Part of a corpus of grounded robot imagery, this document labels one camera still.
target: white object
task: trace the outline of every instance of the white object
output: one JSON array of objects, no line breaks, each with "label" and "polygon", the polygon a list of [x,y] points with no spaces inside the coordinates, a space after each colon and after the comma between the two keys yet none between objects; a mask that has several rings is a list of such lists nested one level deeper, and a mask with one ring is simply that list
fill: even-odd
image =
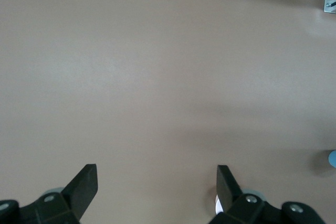
[{"label": "white object", "polygon": [[[266,197],[259,191],[255,191],[252,189],[243,189],[242,191],[243,191],[243,194],[254,194],[258,196],[260,199],[262,199],[263,201],[266,201]],[[223,206],[221,204],[221,201],[219,200],[218,195],[216,195],[215,202],[216,202],[216,214],[219,214],[220,212],[224,212]]]}]

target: brown tabletop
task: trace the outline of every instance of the brown tabletop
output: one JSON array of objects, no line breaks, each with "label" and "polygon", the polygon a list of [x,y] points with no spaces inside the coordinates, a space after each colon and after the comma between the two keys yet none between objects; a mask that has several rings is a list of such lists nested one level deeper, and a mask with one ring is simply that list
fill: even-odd
[{"label": "brown tabletop", "polygon": [[206,224],[216,165],[336,223],[336,15],[323,0],[0,0],[0,199],[86,163],[83,224]]}]

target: metal bracket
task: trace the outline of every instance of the metal bracket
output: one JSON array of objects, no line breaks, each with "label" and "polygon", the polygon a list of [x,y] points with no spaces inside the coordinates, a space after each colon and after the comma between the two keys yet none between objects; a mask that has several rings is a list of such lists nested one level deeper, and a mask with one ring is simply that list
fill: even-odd
[{"label": "metal bracket", "polygon": [[97,190],[97,166],[88,164],[60,193],[21,208],[16,200],[0,200],[0,224],[79,224]]},{"label": "metal bracket", "polygon": [[336,14],[336,0],[324,0],[324,12]]},{"label": "metal bracket", "polygon": [[278,209],[254,194],[243,194],[226,165],[217,167],[217,194],[225,212],[209,224],[326,224],[314,209],[300,202],[286,202]]}]

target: screw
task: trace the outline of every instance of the screw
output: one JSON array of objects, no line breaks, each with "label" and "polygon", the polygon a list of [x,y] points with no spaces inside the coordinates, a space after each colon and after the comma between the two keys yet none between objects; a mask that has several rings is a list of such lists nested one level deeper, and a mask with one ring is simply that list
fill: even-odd
[{"label": "screw", "polygon": [[290,210],[292,210],[293,212],[299,212],[302,213],[303,209],[302,207],[300,207],[299,205],[293,204],[289,206]]},{"label": "screw", "polygon": [[7,207],[9,207],[8,203],[4,203],[4,204],[0,205],[0,211],[5,210]]},{"label": "screw", "polygon": [[44,198],[44,202],[52,201],[55,197],[53,195],[49,195]]},{"label": "screw", "polygon": [[250,203],[256,203],[258,201],[257,198],[252,195],[246,196],[246,200]]}]

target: blue object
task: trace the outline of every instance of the blue object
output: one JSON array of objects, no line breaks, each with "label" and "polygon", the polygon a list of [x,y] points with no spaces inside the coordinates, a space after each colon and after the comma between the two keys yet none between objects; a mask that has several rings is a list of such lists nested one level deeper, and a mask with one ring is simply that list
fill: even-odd
[{"label": "blue object", "polygon": [[336,168],[336,151],[332,151],[329,155],[329,163]]}]

